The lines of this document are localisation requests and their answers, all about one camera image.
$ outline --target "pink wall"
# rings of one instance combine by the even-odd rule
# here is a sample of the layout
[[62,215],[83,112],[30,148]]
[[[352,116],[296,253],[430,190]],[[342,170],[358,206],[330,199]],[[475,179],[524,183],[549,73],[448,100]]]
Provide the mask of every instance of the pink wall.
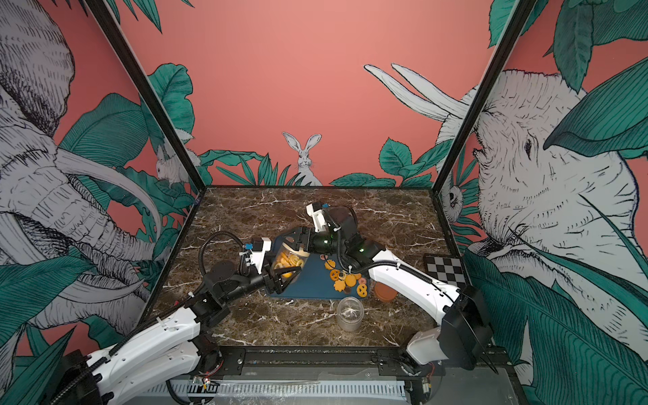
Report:
[[[351,172],[394,178],[378,164],[387,138],[408,145],[416,158],[434,145],[440,128],[404,108],[363,65],[393,73],[390,64],[398,63],[461,98],[480,81],[492,53],[488,2],[192,3],[159,1],[160,33],[118,2],[122,30],[147,74],[165,63],[189,70],[196,124],[187,147],[197,154],[269,152],[280,168],[292,164],[290,177],[297,153],[281,132],[302,146],[321,133],[310,156],[325,185]],[[228,168],[243,175],[240,167]],[[233,184],[210,172],[214,184]]]

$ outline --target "rabbit ear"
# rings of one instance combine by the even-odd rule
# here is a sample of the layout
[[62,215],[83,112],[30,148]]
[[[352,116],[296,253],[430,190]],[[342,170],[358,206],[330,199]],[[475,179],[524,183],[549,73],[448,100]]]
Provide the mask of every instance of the rabbit ear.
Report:
[[301,144],[295,138],[294,136],[290,135],[288,132],[282,132],[284,136],[286,137],[286,142],[288,142],[288,145],[290,145],[291,148],[294,150],[301,152]]
[[304,150],[309,150],[313,146],[317,145],[318,142],[320,142],[322,139],[322,135],[316,133],[312,137],[308,138],[308,142],[306,142],[306,148]]

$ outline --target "elephant tusk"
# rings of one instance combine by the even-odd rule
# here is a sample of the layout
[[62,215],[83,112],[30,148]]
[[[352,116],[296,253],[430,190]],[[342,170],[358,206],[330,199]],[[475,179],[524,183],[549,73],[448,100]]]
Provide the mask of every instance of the elephant tusk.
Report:
[[156,222],[156,233],[159,238],[162,230],[162,219],[151,197],[134,181],[123,174],[70,151],[59,148],[56,152],[56,167],[66,174],[90,176],[121,187],[144,203]]
[[11,213],[0,213],[0,250],[18,264],[32,264],[47,257],[32,244],[16,217]]
[[90,284],[76,280],[69,286],[65,287],[65,289],[58,294],[58,296],[68,301],[74,301],[75,303],[105,303],[130,295],[143,283],[144,280],[140,280],[135,284],[131,284],[130,286],[111,289],[91,286]]

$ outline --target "black metal frame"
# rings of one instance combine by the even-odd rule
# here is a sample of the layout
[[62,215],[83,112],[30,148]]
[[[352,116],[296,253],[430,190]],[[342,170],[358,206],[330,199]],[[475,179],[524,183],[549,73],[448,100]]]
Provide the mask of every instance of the black metal frame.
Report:
[[173,126],[171,119],[168,117],[164,106],[162,106],[160,99],[156,95],[156,92],[151,87],[146,73],[144,73],[142,67],[137,61],[137,58],[128,45],[128,42],[124,39],[121,29],[113,18],[113,14],[108,10],[108,7],[103,0],[86,0],[86,3],[90,12],[103,30],[106,39],[110,42],[110,45],[113,47],[117,57],[133,81],[133,84],[135,84],[142,100],[146,103],[151,114],[157,121],[160,130],[171,144],[176,155],[178,155],[180,162],[185,167],[185,170],[189,174],[189,178],[193,182],[194,186],[199,192],[204,190],[205,183],[202,181],[196,167],[191,163],[185,146],[176,135],[176,129]]
[[533,6],[535,6],[535,2],[536,0],[518,0],[518,4],[515,7],[515,10],[513,10],[513,15],[502,34],[502,38],[497,45],[497,49],[495,49],[491,62],[488,68],[486,68],[486,73],[484,73],[481,84],[475,93],[475,98],[468,108],[466,117],[461,123],[459,133],[452,143],[445,164],[441,168],[441,172],[434,183],[434,187],[432,188],[434,194],[439,194],[441,192],[443,183],[451,173],[452,166],[454,166],[454,163],[457,161],[463,145],[468,140],[468,136],[472,133],[472,129],[483,110],[484,104],[488,101],[491,90],[495,86],[502,69],[504,69],[504,65],[509,59],[509,55],[524,28],[524,24],[526,24],[526,21],[531,14]]

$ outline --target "green leaf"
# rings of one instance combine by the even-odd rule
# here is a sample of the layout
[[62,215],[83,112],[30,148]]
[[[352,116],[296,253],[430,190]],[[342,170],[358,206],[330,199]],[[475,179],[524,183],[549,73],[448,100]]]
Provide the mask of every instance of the green leaf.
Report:
[[473,227],[469,226],[457,226],[457,225],[450,225],[452,228],[453,232],[458,234],[458,235],[474,235],[476,237],[481,236],[479,232],[477,232]]
[[468,179],[468,177],[472,173],[472,170],[475,168],[476,163],[477,163],[477,161],[473,160],[472,162],[470,162],[468,164],[468,167],[466,168],[466,170],[463,171],[463,174],[461,175],[461,177],[457,181],[457,184],[462,184],[464,181],[466,181]]
[[628,237],[625,236],[625,234],[623,232],[621,232],[621,230],[616,225],[614,225],[614,222],[612,222],[610,220],[610,218],[607,217],[607,215],[602,213],[594,204],[592,204],[590,202],[590,200],[585,198],[582,194],[580,194],[580,196],[581,196],[582,199],[585,200],[585,202],[589,206],[594,208],[596,210],[596,212],[599,213],[601,218],[603,218],[605,220],[605,222],[607,222],[608,225],[614,230],[614,232],[619,237],[619,239],[621,239],[623,241],[623,244],[625,245],[625,247],[628,249],[628,251],[632,255],[634,261],[636,261],[637,264],[639,265],[639,268],[642,269],[643,274],[645,274],[646,277],[648,277],[648,261],[646,261],[645,256],[643,256],[641,254],[641,252],[639,252],[639,250],[634,246],[634,244],[630,241],[630,239],[628,239]]
[[268,180],[267,185],[277,185],[277,173],[279,171],[279,164],[275,164],[275,168],[272,169],[272,173],[270,173],[270,178]]
[[539,250],[528,244],[525,240],[522,243],[532,248],[544,258],[560,264],[563,267],[584,277],[607,294],[616,298],[625,305],[644,325],[648,327],[648,292],[631,283],[626,279],[604,272],[589,264],[567,257],[552,255],[551,253]]
[[211,177],[209,169],[207,169],[206,166],[197,166],[196,170],[198,171],[198,174],[200,175],[203,183],[205,183],[205,185],[211,185],[214,179]]
[[363,187],[396,187],[396,180],[394,179],[376,179],[369,180],[362,185]]
[[0,405],[40,403],[41,396],[47,387],[47,384],[43,382],[49,381],[58,369],[59,361],[73,332],[74,329],[70,330],[38,356],[7,389],[5,395],[0,399]]
[[45,341],[41,330],[28,324],[26,332],[29,349],[32,351],[32,355],[38,357],[43,354],[49,347],[49,343]]
[[597,328],[575,305],[533,277],[500,273],[469,250],[464,263],[484,294],[494,340],[520,358],[528,320],[533,385],[547,404],[639,404],[648,393],[648,367],[624,344]]
[[568,86],[581,90],[592,59],[594,6],[562,4],[553,37],[553,57]]
[[622,13],[637,4],[639,0],[614,0],[614,11]]
[[119,21],[119,9],[117,8],[117,4],[115,0],[106,0],[108,2],[108,5],[110,8],[113,10],[113,14],[115,14],[115,18],[117,19],[117,23],[120,23]]
[[478,207],[465,207],[464,209],[461,210],[461,215],[466,216],[470,214],[477,214],[479,213],[480,209]]
[[481,229],[481,225],[480,225],[479,222],[473,221],[470,218],[468,218],[467,216],[460,216],[457,219],[457,223],[463,224],[463,225],[472,225],[472,226],[476,226],[476,227]]
[[[153,0],[134,1],[145,14],[146,11],[142,8],[143,3],[153,3],[153,8],[155,8],[155,1]],[[194,129],[194,108],[191,105],[191,101],[187,100],[187,95],[193,93],[194,88],[191,84],[191,78],[187,74],[187,68],[174,64],[160,65],[148,79],[151,81],[151,86],[160,98],[169,118],[171,118],[173,126],[179,130],[191,133]],[[140,103],[146,119],[146,125],[148,126],[151,146],[153,146],[153,150],[157,153],[158,147],[164,147],[164,133],[148,109],[148,106],[141,98]]]
[[544,143],[584,156],[648,146],[648,58],[587,94]]
[[509,15],[513,11],[515,0],[493,0],[491,4],[491,13],[489,15],[489,31],[491,32],[491,44],[497,45],[502,36],[502,31],[509,21]]
[[[252,183],[253,185],[256,185],[257,180],[254,178],[254,173],[252,173],[252,169],[249,167],[248,162],[246,162],[244,159],[240,159],[240,163],[241,163],[241,167],[243,168],[243,173],[245,173],[245,177],[248,178],[248,181],[250,183]],[[263,180],[263,178],[261,176],[259,176],[259,185],[261,185],[261,180]]]
[[[169,213],[184,215],[184,212],[181,209],[174,208],[173,197],[169,196],[165,192],[168,190],[168,181],[158,180],[145,171],[138,172],[132,167],[126,169],[118,167],[116,170],[131,179],[135,184],[140,186],[142,190],[146,191],[155,203],[160,215],[167,215]],[[110,198],[114,201],[119,202],[126,207],[135,205],[142,215],[148,212],[144,203],[128,191],[102,180],[96,180],[96,182],[99,188],[108,193]]]
[[403,166],[399,170],[399,176],[403,179],[408,179],[412,176],[422,173],[422,168],[425,166],[425,162],[418,162],[413,165]]
[[411,165],[411,152],[407,145],[387,138],[387,142],[380,149],[378,157],[380,167],[393,176],[399,175],[403,166]]
[[180,231],[175,228],[167,228],[162,231],[162,233],[160,234],[160,239],[157,240],[156,246],[153,249],[153,257],[159,256],[167,246],[173,246],[173,244],[176,243],[176,240],[178,239],[179,233]]
[[101,165],[123,167],[142,152],[146,142],[141,108],[111,93],[72,125],[59,147]]
[[576,301],[573,300],[572,296],[569,295],[569,293],[565,290],[562,289],[561,285],[558,284],[556,280],[553,281],[553,285],[551,286],[551,289],[556,291],[558,294],[562,295],[563,297],[567,298],[572,302],[572,304],[576,305]]
[[535,3],[535,6],[533,6],[533,9],[531,10],[531,13],[529,14],[529,18],[527,18],[526,24],[524,24],[524,28],[522,29],[522,32],[520,35],[524,35],[525,32],[531,28],[533,23],[535,22],[538,17],[542,14],[542,11],[544,10],[544,7],[549,3],[549,0],[538,0]]
[[648,40],[648,1],[636,4],[630,12],[617,13],[613,1],[594,7],[594,45],[621,38]]
[[222,174],[224,174],[227,177],[231,178],[232,180],[236,181],[237,183],[240,183],[240,184],[243,184],[243,185],[253,185],[248,180],[245,180],[244,178],[242,178],[241,176],[239,176],[236,173],[230,172],[228,169],[226,169],[224,167],[216,166],[216,168],[218,169],[219,172],[221,172]]
[[268,185],[268,179],[272,173],[272,162],[270,161],[270,154],[266,154],[261,163],[259,163],[259,169],[257,171],[257,178],[259,179],[258,184],[261,185],[261,181],[265,182]]
[[162,32],[162,26],[160,25],[160,16],[157,13],[156,0],[133,0],[133,1],[135,2],[135,4],[137,4],[139,9],[142,10],[146,18],[148,18],[153,24],[155,24],[158,31]]
[[85,258],[61,256],[29,265],[0,266],[0,345],[29,319],[41,312],[79,274],[95,265]]
[[412,177],[411,179],[404,180],[400,186],[401,187],[422,187],[429,189],[432,187],[432,175],[426,174],[424,176]]
[[115,328],[100,316],[92,315],[83,319],[82,322],[89,327],[87,336],[99,345],[99,349],[115,345],[124,338],[122,334],[117,333]]
[[444,157],[450,152],[450,147],[452,146],[452,140],[443,141],[436,144],[433,148],[429,149],[418,159],[415,163],[425,162],[425,166],[421,168],[420,173],[423,173],[425,170],[428,170],[430,167],[438,164]]
[[286,168],[281,172],[281,176],[279,176],[278,185],[285,185],[286,184],[286,176],[288,175],[288,169],[289,168],[290,168],[290,165],[286,166]]
[[225,163],[227,166],[238,166],[241,159],[248,161],[250,159],[261,160],[263,157],[256,152],[236,152],[234,150],[208,150],[200,158],[201,166],[209,166],[214,160]]
[[135,16],[135,19],[138,19],[137,14],[135,14],[135,9],[133,8],[133,3],[131,3],[130,0],[124,0],[124,3],[126,3],[126,6],[130,10],[130,12],[133,13],[133,16]]
[[372,174],[351,173],[333,180],[330,184],[336,187],[361,187],[372,180],[376,180],[376,176]]

